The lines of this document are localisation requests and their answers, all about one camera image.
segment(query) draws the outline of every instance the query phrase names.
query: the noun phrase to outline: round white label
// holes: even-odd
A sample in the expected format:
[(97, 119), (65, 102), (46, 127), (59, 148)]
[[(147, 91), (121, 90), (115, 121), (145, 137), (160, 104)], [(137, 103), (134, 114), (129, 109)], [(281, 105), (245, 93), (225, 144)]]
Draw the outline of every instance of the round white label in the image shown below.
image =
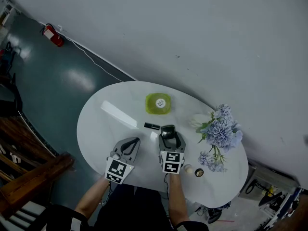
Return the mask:
[(158, 108), (164, 108), (165, 105), (166, 105), (165, 99), (160, 98), (160, 99), (157, 99), (157, 100), (156, 100), (156, 106), (157, 106)]

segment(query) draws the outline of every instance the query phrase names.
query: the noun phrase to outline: red object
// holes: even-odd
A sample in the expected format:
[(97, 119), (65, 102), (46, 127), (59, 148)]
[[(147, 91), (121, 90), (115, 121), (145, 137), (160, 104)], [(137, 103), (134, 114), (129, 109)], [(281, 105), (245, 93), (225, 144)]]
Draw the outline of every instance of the red object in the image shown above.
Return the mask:
[(46, 24), (43, 30), (43, 35), (45, 35), (52, 43), (56, 46), (61, 47), (64, 44), (64, 39), (54, 30), (53, 26)]

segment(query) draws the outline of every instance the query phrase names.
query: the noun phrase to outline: fire extinguisher label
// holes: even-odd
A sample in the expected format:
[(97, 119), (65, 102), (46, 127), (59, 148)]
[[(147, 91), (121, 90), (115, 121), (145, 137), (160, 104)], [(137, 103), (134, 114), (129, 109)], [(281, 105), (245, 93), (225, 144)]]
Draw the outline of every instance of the fire extinguisher label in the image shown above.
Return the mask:
[(44, 35), (48, 38), (48, 39), (51, 39), (53, 37), (53, 33), (47, 29), (45, 32), (44, 32)]

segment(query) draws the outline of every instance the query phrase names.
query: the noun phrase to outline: person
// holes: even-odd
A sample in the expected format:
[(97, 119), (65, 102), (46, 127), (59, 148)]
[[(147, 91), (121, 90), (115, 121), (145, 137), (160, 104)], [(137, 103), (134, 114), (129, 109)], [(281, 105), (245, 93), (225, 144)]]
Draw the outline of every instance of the person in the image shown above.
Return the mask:
[[(98, 214), (94, 227), (88, 226), (91, 217), (109, 186), (109, 180), (102, 176), (81, 198), (75, 211), (61, 206), (57, 210), (58, 222), (68, 230), (179, 230), (208, 231), (201, 222), (190, 221), (179, 174), (169, 174), (169, 217), (161, 203), (158, 191), (134, 186), (117, 185), (108, 202)], [(56, 224), (49, 222), (47, 231), (56, 230)]]

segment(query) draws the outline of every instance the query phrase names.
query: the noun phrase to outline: human arm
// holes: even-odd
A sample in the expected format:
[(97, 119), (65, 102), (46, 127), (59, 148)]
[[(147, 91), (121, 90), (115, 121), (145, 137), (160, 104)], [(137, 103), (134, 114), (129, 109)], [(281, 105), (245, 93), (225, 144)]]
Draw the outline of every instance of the human arm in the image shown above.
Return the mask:
[(179, 223), (189, 221), (184, 193), (179, 174), (169, 174), (169, 216), (171, 224), (176, 227)]
[(108, 188), (109, 180), (105, 179), (104, 176), (93, 185), (91, 188), (83, 195), (79, 203), (77, 204), (75, 211), (83, 214), (87, 219), (91, 217), (98, 204)]

